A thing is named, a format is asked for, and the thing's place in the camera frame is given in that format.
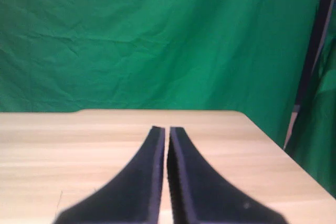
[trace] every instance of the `green cloth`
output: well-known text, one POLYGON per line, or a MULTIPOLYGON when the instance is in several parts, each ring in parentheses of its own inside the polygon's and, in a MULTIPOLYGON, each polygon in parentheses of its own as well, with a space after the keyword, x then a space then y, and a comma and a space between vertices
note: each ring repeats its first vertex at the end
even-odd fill
POLYGON ((286 152, 336 198, 336 10, 286 152))
POLYGON ((282 145, 319 0, 1 0, 0 111, 237 110, 282 145))

